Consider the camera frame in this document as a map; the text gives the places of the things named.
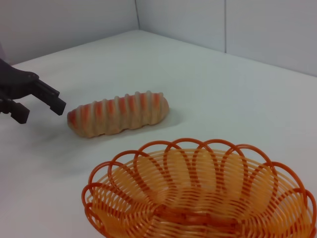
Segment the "white table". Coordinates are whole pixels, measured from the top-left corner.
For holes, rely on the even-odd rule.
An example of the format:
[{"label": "white table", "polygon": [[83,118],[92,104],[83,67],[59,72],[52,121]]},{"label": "white table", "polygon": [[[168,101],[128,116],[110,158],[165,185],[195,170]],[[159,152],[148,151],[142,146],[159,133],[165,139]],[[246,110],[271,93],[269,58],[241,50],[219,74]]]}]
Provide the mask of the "white table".
[{"label": "white table", "polygon": [[[15,67],[37,73],[67,106],[57,116],[28,96],[26,124],[0,115],[0,237],[101,237],[80,199],[91,170],[159,139],[255,145],[317,197],[317,78],[143,31]],[[162,91],[170,104],[161,124],[89,140],[67,127],[67,112],[80,104],[146,90]]]}]

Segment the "woven basket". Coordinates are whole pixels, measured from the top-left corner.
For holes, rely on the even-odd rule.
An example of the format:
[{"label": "woven basket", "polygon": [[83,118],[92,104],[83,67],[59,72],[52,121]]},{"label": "woven basket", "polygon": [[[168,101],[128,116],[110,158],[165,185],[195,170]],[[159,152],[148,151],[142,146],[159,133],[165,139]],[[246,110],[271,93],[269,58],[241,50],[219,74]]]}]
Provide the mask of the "woven basket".
[{"label": "woven basket", "polygon": [[[180,142],[197,145],[182,149]],[[216,144],[229,149],[215,150]],[[166,148],[144,152],[153,145]],[[245,158],[243,149],[257,152],[265,163]],[[127,155],[130,162],[117,161]],[[94,181],[97,172],[103,176]],[[290,168],[272,162],[254,146],[218,139],[154,141],[122,152],[92,171],[82,201],[90,223],[107,238],[313,238],[316,234],[315,199]]]}]

